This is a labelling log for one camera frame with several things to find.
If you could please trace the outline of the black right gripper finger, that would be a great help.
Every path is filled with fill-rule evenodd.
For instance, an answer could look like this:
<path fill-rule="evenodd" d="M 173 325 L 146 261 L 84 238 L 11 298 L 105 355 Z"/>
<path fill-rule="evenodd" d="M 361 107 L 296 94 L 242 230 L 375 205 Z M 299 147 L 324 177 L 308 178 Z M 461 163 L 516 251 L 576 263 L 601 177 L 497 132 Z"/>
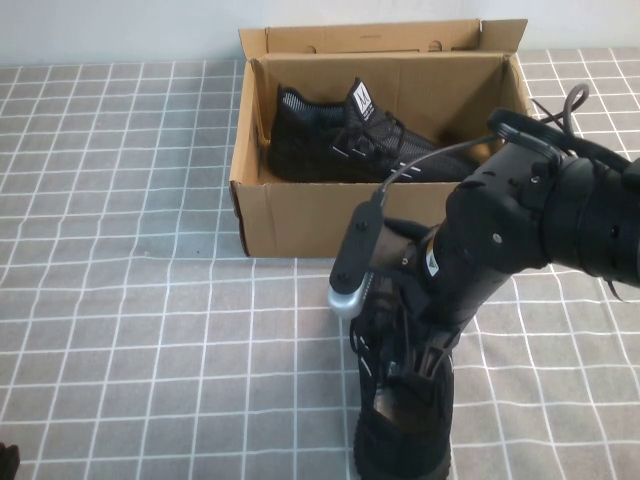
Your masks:
<path fill-rule="evenodd" d="M 421 369 L 425 347 L 421 342 L 412 340 L 409 335 L 404 337 L 402 347 L 402 382 L 406 385 L 416 385 L 422 378 Z"/>
<path fill-rule="evenodd" d="M 422 357 L 419 364 L 419 394 L 449 394 L 453 389 L 452 351 L 457 345 L 458 331 L 439 326 L 422 326 Z"/>

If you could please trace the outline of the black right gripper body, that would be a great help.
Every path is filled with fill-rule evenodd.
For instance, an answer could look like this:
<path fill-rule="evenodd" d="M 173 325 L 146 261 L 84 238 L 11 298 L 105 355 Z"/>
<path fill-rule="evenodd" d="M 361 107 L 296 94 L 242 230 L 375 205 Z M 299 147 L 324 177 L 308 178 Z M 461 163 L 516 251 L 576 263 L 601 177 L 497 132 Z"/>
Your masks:
<path fill-rule="evenodd" d="M 423 256 L 420 316 L 445 330 L 462 330 L 505 283 L 483 242 L 453 225 L 422 226 L 416 241 Z"/>

